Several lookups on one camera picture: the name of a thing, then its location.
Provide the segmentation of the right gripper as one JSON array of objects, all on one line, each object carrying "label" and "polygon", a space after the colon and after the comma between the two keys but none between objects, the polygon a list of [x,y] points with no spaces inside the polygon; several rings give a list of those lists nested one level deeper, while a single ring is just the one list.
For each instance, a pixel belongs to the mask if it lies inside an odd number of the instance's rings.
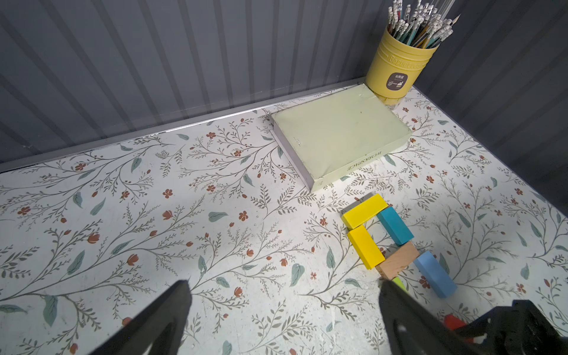
[{"label": "right gripper", "polygon": [[566,354],[567,338],[529,300],[498,306],[470,324],[454,329],[464,340],[484,337],[474,343],[480,354]]}]

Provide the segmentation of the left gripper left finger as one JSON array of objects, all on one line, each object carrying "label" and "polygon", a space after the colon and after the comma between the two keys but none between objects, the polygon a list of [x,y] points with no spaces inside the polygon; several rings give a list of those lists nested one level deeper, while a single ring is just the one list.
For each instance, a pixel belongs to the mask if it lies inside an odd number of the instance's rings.
[{"label": "left gripper left finger", "polygon": [[176,354],[191,304],[189,284],[179,280],[92,353]]}]

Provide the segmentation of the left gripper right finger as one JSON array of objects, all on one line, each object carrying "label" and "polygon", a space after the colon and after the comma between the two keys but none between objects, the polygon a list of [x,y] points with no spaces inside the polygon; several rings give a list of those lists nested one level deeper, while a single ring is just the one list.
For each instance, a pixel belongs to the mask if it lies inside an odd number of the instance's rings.
[{"label": "left gripper right finger", "polygon": [[393,281],[380,286],[380,311],[392,354],[478,354]]}]

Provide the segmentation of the red block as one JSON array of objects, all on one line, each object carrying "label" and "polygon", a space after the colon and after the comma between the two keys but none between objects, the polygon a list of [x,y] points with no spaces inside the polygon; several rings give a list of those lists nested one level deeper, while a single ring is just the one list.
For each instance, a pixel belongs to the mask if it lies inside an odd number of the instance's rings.
[{"label": "red block", "polygon": [[455,331],[455,330],[462,328],[462,327],[467,325],[466,322],[464,322],[463,320],[454,316],[453,314],[445,315],[445,317],[443,319],[443,323],[451,331]]}]

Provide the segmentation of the green block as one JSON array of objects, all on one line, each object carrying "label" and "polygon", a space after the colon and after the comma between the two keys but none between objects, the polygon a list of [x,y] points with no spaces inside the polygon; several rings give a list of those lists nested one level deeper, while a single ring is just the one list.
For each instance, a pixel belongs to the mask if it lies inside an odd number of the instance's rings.
[{"label": "green block", "polygon": [[401,281],[401,279],[399,279],[398,277],[395,277],[392,279],[392,281],[399,286],[399,288],[401,288],[403,291],[407,292],[407,288],[405,287],[404,283]]}]

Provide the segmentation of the tan wooden block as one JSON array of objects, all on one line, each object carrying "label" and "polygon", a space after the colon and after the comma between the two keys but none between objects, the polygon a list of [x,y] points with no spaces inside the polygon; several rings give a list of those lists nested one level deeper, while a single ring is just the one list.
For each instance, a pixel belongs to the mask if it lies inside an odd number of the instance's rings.
[{"label": "tan wooden block", "polygon": [[385,280],[393,280],[400,272],[408,268],[420,256],[420,252],[411,241],[399,247],[392,255],[375,267]]}]

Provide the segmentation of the light blue block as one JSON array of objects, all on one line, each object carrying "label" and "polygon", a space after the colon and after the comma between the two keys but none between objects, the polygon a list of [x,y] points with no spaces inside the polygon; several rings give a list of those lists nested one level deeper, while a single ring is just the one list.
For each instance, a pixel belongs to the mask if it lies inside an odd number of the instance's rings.
[{"label": "light blue block", "polygon": [[457,285],[429,251],[420,254],[414,264],[438,297],[448,298],[456,292]]}]

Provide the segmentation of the yellow block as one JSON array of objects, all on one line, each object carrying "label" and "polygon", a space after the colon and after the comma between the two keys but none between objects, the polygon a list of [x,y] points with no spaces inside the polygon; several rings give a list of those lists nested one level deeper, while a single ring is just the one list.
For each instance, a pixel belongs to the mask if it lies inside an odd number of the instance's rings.
[{"label": "yellow block", "polygon": [[344,211],[341,219],[349,230],[353,230],[388,207],[389,204],[382,196],[366,195],[362,200],[356,201],[349,209]]},{"label": "yellow block", "polygon": [[385,256],[365,226],[350,230],[347,236],[366,269],[371,270],[385,261]]}]

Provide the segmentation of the teal block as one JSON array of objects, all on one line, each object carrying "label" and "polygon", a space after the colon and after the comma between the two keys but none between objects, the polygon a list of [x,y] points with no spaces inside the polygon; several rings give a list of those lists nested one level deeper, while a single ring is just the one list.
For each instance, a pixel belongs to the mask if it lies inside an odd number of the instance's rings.
[{"label": "teal block", "polygon": [[411,230],[393,207],[382,210],[377,217],[397,246],[403,246],[414,238]]}]

